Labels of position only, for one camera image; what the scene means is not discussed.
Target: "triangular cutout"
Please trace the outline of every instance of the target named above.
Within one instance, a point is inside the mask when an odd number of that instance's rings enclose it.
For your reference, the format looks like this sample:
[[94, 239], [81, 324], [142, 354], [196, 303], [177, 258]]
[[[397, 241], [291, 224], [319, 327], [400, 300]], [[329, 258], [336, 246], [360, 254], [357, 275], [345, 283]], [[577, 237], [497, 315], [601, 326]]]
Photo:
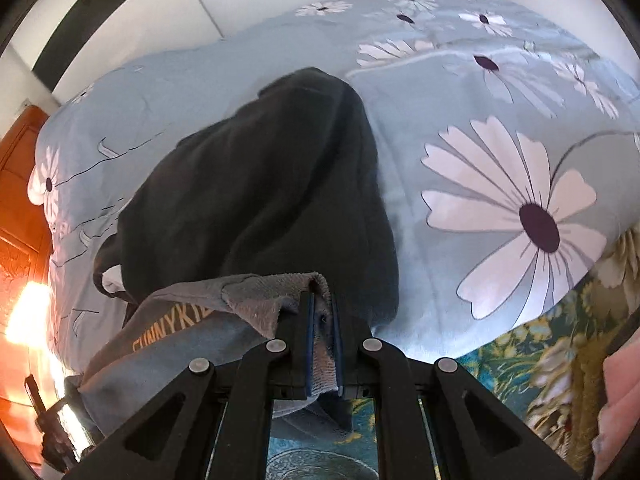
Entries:
[[156, 460], [169, 440], [171, 430], [185, 397], [178, 394], [171, 397], [162, 407], [141, 424], [124, 442], [125, 449], [133, 451], [148, 460]]
[[465, 394], [465, 406], [482, 447], [490, 456], [497, 456], [520, 445], [520, 437], [473, 393]]

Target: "black device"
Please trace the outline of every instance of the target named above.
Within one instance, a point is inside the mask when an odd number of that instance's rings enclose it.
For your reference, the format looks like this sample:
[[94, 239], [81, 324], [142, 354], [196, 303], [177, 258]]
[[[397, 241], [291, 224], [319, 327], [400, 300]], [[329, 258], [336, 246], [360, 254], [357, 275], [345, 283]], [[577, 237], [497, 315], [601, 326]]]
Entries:
[[[577, 474], [456, 361], [408, 359], [335, 301], [338, 394], [372, 397], [382, 480], [575, 480]], [[275, 399], [310, 393], [314, 295], [240, 361], [195, 359], [64, 480], [261, 480]], [[55, 428], [62, 402], [38, 416]]]

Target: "dark purple flower center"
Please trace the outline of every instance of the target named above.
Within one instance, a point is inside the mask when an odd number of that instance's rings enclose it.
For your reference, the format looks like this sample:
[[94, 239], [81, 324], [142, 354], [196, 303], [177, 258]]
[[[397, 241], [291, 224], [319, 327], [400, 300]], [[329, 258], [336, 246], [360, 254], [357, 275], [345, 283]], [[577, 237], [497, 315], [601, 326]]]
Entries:
[[476, 60], [476, 63], [485, 70], [490, 70], [491, 72], [498, 72], [498, 70], [500, 70], [500, 67], [486, 56], [474, 56], [474, 59]]
[[538, 204], [525, 204], [518, 212], [520, 222], [533, 244], [545, 253], [555, 253], [560, 246], [560, 233], [553, 217]]
[[402, 20], [403, 22], [407, 22], [407, 23], [415, 23], [414, 20], [412, 20], [411, 18], [409, 18], [407, 15], [405, 14], [396, 14], [396, 18], [398, 20]]

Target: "gray garment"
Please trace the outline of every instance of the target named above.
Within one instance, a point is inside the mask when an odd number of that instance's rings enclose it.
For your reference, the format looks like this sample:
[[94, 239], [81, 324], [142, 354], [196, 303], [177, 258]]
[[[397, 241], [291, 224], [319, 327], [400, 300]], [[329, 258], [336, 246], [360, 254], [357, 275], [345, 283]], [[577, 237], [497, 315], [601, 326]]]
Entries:
[[241, 359], [273, 338], [281, 310], [296, 312], [316, 294], [312, 397], [280, 400], [274, 417], [301, 410], [336, 390], [331, 295], [317, 273], [244, 274], [176, 283], [146, 298], [123, 330], [89, 362], [78, 388], [96, 426], [110, 434], [196, 357], [214, 365]]

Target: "wooden headboard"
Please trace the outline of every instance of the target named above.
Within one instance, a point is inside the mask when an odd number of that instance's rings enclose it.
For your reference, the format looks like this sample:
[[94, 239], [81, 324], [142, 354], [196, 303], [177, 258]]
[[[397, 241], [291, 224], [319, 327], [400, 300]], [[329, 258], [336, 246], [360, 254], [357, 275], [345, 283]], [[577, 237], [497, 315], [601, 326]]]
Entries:
[[24, 285], [47, 279], [51, 235], [44, 209], [27, 197], [36, 138], [46, 120], [46, 113], [38, 107], [28, 107], [0, 140], [0, 420], [33, 465], [42, 460], [42, 436], [23, 383], [27, 375], [34, 374], [44, 386], [41, 393], [48, 393], [50, 399], [48, 359], [42, 350], [9, 342], [5, 331]]

